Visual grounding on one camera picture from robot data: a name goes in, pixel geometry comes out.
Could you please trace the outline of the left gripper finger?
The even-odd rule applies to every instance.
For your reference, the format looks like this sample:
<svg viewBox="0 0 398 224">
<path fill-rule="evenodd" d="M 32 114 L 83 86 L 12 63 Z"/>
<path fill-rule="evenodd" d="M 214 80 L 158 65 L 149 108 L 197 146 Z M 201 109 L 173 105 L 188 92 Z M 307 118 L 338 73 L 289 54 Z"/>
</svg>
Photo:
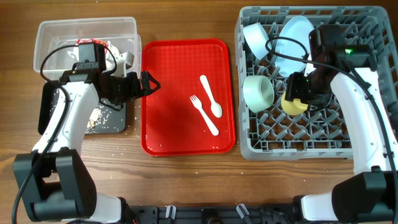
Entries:
<svg viewBox="0 0 398 224">
<path fill-rule="evenodd" d="M 148 71 L 141 72 L 141 85 L 150 86 L 150 83 L 155 83 L 155 79 Z"/>
<path fill-rule="evenodd" d="M 155 87 L 151 88 L 150 83 L 143 83 L 142 84 L 142 96 L 149 96 L 159 90 L 161 88 L 161 85 L 159 82 L 154 82 Z"/>
</svg>

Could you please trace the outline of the yellow cup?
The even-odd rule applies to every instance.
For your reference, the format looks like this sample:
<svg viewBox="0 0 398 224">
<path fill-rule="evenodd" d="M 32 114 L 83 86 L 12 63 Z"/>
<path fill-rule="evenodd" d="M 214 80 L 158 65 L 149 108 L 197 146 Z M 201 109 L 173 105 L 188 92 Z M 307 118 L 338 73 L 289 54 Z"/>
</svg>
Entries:
<svg viewBox="0 0 398 224">
<path fill-rule="evenodd" d="M 281 99 L 282 109 L 289 115 L 295 116 L 305 112 L 308 109 L 308 104 L 302 103 L 300 99 L 294 98 L 293 101 L 285 99 L 286 92 L 283 93 Z"/>
</svg>

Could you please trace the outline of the food scraps and rice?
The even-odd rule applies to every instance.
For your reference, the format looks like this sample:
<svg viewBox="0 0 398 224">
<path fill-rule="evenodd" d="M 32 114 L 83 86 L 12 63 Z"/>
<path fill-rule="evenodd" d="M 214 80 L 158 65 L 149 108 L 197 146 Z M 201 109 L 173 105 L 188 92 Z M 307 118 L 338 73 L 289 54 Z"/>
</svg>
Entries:
<svg viewBox="0 0 398 224">
<path fill-rule="evenodd" d="M 113 134 L 126 130 L 126 108 L 115 111 L 99 104 L 90 115 L 86 134 Z"/>
</svg>

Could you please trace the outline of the light blue plate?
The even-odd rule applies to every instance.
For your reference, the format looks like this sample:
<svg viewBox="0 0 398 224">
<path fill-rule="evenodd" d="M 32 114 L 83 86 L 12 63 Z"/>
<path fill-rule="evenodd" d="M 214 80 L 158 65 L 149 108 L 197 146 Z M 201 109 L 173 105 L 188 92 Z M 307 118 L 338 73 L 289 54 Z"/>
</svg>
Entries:
<svg viewBox="0 0 398 224">
<path fill-rule="evenodd" d="M 299 41 L 303 44 L 306 50 L 310 52 L 309 33 L 312 30 L 314 30 L 314 27 L 306 17 L 295 16 L 286 23 L 279 36 Z M 303 58 L 305 55 L 304 49 L 299 44 L 284 39 L 277 40 L 275 51 L 279 54 L 297 58 Z M 294 72 L 302 72 L 305 70 L 307 64 L 282 57 L 276 57 L 275 66 L 279 67 L 280 76 L 289 77 L 290 74 Z"/>
</svg>

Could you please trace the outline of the white napkin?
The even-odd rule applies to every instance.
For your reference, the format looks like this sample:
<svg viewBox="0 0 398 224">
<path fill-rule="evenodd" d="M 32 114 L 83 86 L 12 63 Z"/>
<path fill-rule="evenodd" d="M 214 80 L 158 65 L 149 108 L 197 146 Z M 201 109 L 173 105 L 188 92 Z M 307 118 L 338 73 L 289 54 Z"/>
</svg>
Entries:
<svg viewBox="0 0 398 224">
<path fill-rule="evenodd" d="M 116 71 L 116 59 L 115 57 L 121 52 L 117 47 L 111 44 L 110 41 L 107 41 L 109 47 L 108 50 L 104 50 L 105 52 L 105 59 L 106 59 L 106 70 L 103 73 L 107 73 L 108 75 L 113 76 L 113 73 Z"/>
</svg>

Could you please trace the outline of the mint green bowl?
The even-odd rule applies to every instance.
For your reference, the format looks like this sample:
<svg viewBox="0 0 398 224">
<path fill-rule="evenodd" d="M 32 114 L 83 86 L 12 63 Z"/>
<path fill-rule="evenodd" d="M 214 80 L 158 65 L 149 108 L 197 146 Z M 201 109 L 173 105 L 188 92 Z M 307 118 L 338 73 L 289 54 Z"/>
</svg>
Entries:
<svg viewBox="0 0 398 224">
<path fill-rule="evenodd" d="M 270 108 L 274 103 L 274 87 L 264 75 L 247 76 L 243 83 L 243 97 L 254 113 Z"/>
</svg>

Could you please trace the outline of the white plastic fork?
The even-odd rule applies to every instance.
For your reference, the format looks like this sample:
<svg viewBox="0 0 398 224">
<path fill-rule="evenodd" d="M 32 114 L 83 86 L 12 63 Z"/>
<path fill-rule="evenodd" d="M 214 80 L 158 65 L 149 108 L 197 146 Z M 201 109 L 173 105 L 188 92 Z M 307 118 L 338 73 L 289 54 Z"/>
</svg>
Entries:
<svg viewBox="0 0 398 224">
<path fill-rule="evenodd" d="M 205 113 L 204 109 L 203 109 L 203 105 L 201 103 L 201 101 L 199 100 L 199 98 L 196 95 L 192 95 L 190 96 L 190 100 L 193 104 L 193 106 L 200 112 L 200 114 L 202 115 L 206 125 L 208 126 L 208 129 L 210 130 L 210 133 L 213 136 L 217 136 L 219 135 L 219 131 L 218 128 L 215 126 L 215 124 L 212 122 L 212 120 L 208 117 L 208 115 Z"/>
</svg>

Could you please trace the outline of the small light blue bowl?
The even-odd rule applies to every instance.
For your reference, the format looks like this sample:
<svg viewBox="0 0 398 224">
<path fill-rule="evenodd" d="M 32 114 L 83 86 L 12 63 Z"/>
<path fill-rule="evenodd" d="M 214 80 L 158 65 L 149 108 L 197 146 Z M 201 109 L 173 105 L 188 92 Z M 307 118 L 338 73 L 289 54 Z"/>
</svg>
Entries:
<svg viewBox="0 0 398 224">
<path fill-rule="evenodd" d="M 262 60 L 269 52 L 266 43 L 269 40 L 263 26 L 260 23 L 248 25 L 243 28 L 244 38 L 254 56 Z"/>
</svg>

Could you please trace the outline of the white plastic spoon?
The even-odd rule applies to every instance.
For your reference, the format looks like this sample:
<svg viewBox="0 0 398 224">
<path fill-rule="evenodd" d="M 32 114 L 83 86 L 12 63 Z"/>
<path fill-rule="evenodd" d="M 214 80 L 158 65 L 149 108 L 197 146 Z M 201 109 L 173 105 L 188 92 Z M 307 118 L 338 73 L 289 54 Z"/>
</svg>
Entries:
<svg viewBox="0 0 398 224">
<path fill-rule="evenodd" d="M 213 92 L 211 90 L 211 87 L 210 87 L 210 84 L 209 84 L 209 81 L 208 81 L 206 75 L 201 75 L 200 81 L 201 81 L 201 84 L 203 85 L 203 88 L 204 88 L 206 94 L 209 97 L 209 100 L 211 101 L 211 111 L 212 111 L 213 115 L 216 118 L 221 118 L 223 115 L 222 107 L 219 103 L 217 103 L 215 101 Z"/>
</svg>

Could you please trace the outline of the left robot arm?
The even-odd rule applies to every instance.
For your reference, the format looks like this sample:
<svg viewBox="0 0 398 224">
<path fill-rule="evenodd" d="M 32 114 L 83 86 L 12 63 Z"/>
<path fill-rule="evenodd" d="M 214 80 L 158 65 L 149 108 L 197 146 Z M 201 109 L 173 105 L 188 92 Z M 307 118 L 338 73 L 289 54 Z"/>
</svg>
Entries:
<svg viewBox="0 0 398 224">
<path fill-rule="evenodd" d="M 11 213 L 23 204 L 33 222 L 138 223 L 138 216 L 122 197 L 99 194 L 80 150 L 93 110 L 104 105 L 119 111 L 125 102 L 149 96 L 160 83 L 147 71 L 120 77 L 106 67 L 110 49 L 97 42 L 78 44 L 79 58 L 58 80 L 46 86 L 58 90 L 52 116 L 28 154 L 18 154 L 13 171 L 18 193 Z"/>
</svg>

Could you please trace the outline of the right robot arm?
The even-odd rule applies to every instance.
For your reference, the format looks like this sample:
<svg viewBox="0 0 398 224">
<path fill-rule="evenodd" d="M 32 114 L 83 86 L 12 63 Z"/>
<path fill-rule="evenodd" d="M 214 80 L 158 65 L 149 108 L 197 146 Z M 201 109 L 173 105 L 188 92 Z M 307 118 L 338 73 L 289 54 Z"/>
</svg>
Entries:
<svg viewBox="0 0 398 224">
<path fill-rule="evenodd" d="M 397 140 L 379 91 L 377 63 L 368 45 L 348 45 L 337 25 L 308 35 L 297 61 L 314 69 L 287 81 L 284 103 L 324 108 L 334 96 L 353 151 L 354 176 L 324 194 L 300 196 L 299 217 L 310 222 L 397 222 Z"/>
</svg>

